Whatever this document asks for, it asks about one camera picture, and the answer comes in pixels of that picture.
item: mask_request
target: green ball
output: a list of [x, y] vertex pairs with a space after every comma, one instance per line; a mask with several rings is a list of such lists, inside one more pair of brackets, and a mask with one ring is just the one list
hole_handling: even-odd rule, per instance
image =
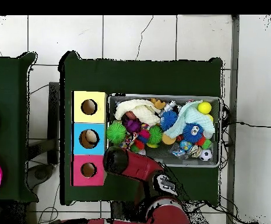
[[126, 128], [120, 122], [113, 122], [106, 130], [106, 137], [114, 144], [119, 144], [126, 137]]
[[158, 125], [154, 125], [149, 129], [150, 137], [148, 140], [149, 144], [157, 144], [162, 140], [162, 129]]
[[206, 139], [202, 145], [202, 149], [208, 149], [210, 147], [211, 143], [212, 143], [211, 140]]
[[139, 148], [135, 144], [131, 145], [130, 150], [134, 153], [139, 152]]

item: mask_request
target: gray plastic bin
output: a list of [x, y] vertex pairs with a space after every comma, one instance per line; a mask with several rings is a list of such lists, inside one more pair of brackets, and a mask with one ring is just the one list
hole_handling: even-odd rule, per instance
[[[220, 163], [221, 156], [221, 117], [222, 117], [222, 104], [221, 99], [218, 97], [210, 96], [169, 96], [169, 95], [153, 95], [153, 94], [110, 94], [108, 96], [108, 126], [115, 120], [114, 111], [117, 102], [125, 102], [127, 100], [133, 99], [147, 99], [150, 98], [159, 99], [161, 101], [169, 102], [170, 100], [175, 100], [180, 106], [183, 106], [188, 100], [204, 100], [212, 105], [212, 110], [210, 114], [214, 119], [215, 134], [211, 138], [212, 145], [210, 149], [212, 150], [213, 158], [209, 162], [204, 162], [200, 159], [189, 158], [187, 160], [181, 160], [171, 154], [169, 150], [172, 145], [166, 145], [162, 142], [159, 143], [158, 148], [145, 147], [146, 155], [153, 158], [154, 160], [164, 163], [171, 167], [217, 167]], [[107, 147], [112, 146], [111, 142], [107, 141]]]

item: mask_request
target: shape sorter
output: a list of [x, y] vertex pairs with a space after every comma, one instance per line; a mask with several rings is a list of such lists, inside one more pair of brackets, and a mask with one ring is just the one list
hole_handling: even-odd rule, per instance
[[104, 184], [106, 98], [103, 92], [72, 92], [72, 186]]

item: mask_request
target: light blue towel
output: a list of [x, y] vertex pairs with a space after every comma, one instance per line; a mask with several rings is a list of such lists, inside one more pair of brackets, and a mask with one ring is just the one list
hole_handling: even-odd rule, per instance
[[171, 128], [165, 131], [164, 134], [168, 135], [170, 138], [175, 138], [183, 133], [186, 123], [198, 123], [207, 136], [213, 135], [215, 133], [215, 128], [211, 119], [197, 110], [198, 104], [201, 102], [203, 102], [203, 100], [189, 102], [184, 105], [179, 112], [177, 121]]

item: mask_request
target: dark green tablecloth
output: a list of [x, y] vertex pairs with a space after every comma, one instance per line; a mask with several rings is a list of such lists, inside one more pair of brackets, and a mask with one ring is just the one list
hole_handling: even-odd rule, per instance
[[[107, 59], [82, 60], [72, 51], [66, 53], [59, 63], [59, 71], [65, 80], [61, 83], [61, 97], [65, 97], [64, 123], [65, 164], [61, 177], [61, 201], [133, 201], [138, 182], [109, 174], [102, 187], [71, 187], [71, 91], [100, 91], [110, 93], [135, 93], [152, 95], [188, 95], [220, 97], [219, 58], [205, 61], [112, 61]], [[190, 200], [208, 200], [218, 203], [218, 167], [171, 168], [183, 184]]]
[[35, 53], [0, 58], [0, 200], [37, 201], [26, 186], [27, 72]]

